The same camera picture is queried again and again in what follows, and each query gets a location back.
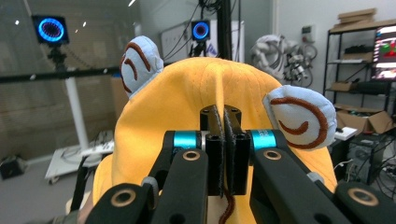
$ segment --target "black horizontal bar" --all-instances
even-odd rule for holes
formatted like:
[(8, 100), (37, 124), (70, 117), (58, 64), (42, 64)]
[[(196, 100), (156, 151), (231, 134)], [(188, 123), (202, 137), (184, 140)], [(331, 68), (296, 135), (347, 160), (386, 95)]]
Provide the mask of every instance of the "black horizontal bar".
[(118, 66), (113, 66), (113, 67), (95, 68), (89, 70), (64, 71), (64, 72), (41, 73), (41, 74), (32, 73), (26, 75), (0, 77), (0, 84), (24, 82), (24, 81), (42, 81), (42, 80), (50, 80), (50, 79), (66, 79), (69, 77), (106, 76), (119, 72), (120, 72), (120, 68)]

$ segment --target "display screen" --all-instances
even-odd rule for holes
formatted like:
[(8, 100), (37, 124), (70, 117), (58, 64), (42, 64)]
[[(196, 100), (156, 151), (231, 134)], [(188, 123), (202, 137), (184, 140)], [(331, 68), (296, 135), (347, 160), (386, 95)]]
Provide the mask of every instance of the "display screen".
[(63, 17), (32, 16), (38, 43), (67, 44), (66, 23)]
[(375, 31), (373, 75), (371, 80), (396, 81), (396, 25)]

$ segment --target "circular blue light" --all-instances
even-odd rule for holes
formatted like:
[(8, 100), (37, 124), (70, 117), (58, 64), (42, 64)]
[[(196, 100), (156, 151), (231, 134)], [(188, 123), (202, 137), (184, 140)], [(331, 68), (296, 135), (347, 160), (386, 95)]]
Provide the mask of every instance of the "circular blue light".
[(192, 34), (195, 36), (195, 38), (197, 39), (204, 39), (207, 34), (209, 34), (209, 26), (203, 22), (200, 21), (198, 23), (195, 24), (194, 28), (192, 29)]
[(38, 25), (38, 33), (43, 39), (56, 42), (64, 36), (64, 26), (55, 19), (46, 18)]

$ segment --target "yellow garment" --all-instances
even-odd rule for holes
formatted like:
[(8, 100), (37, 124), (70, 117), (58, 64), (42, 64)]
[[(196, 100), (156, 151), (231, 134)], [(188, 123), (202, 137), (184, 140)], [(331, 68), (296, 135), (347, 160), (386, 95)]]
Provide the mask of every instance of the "yellow garment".
[[(120, 183), (140, 185), (157, 159), (165, 131), (199, 130), (199, 111), (208, 105), (218, 107), (221, 119), (224, 105), (239, 108), (243, 130), (272, 129), (262, 99), (280, 86), (250, 65), (221, 59), (193, 58), (165, 67), (124, 107), (116, 126), (114, 153), (100, 163), (95, 175), (93, 202)], [(334, 191), (336, 180), (326, 147), (293, 151)], [(255, 223), (248, 204), (251, 175), (250, 167), (248, 193), (235, 196), (235, 210), (227, 223)]]

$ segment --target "blue ring light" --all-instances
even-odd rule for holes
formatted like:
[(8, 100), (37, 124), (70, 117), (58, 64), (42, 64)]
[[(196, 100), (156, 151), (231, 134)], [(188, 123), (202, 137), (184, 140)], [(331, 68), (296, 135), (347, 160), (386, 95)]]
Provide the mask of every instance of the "blue ring light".
[[(46, 30), (46, 26), (52, 26), (51, 28), (55, 28), (58, 30), (56, 34), (49, 34), (49, 31)], [(55, 19), (46, 18), (38, 25), (38, 33), (43, 39), (49, 42), (56, 42), (60, 40), (64, 36), (64, 26)]]
[[(198, 34), (198, 29), (199, 28), (203, 28), (204, 29), (204, 33), (203, 34)], [(195, 38), (197, 39), (204, 39), (207, 37), (207, 34), (209, 34), (209, 26), (203, 22), (200, 21), (198, 23), (195, 24), (193, 30), (192, 30), (192, 34), (195, 36)]]

